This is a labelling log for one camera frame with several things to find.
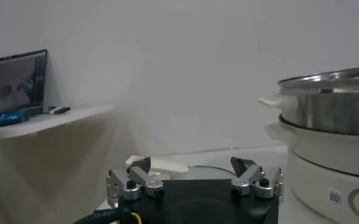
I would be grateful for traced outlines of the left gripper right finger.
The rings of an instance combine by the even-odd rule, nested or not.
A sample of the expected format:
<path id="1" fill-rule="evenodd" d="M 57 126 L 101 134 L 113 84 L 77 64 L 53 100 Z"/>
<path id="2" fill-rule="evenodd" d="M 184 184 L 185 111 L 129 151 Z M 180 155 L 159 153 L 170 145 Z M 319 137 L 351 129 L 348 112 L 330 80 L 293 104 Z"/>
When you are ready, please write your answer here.
<path id="1" fill-rule="evenodd" d="M 232 192 L 238 197 L 254 194 L 257 198 L 283 198 L 285 174 L 279 167 L 262 168 L 253 160 L 231 157 L 236 177 L 231 180 Z"/>

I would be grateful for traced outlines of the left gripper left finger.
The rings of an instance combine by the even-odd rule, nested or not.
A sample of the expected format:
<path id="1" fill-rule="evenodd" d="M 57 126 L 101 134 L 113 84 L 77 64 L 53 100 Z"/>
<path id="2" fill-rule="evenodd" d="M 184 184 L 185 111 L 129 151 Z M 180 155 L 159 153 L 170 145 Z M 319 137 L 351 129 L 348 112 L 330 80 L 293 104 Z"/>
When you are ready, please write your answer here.
<path id="1" fill-rule="evenodd" d="M 164 196 L 164 184 L 149 175 L 152 159 L 131 156 L 126 170 L 110 169 L 106 176 L 107 203 L 115 207 L 120 198 L 125 201 L 135 201 L 141 198 L 141 193 L 149 198 L 160 199 Z"/>

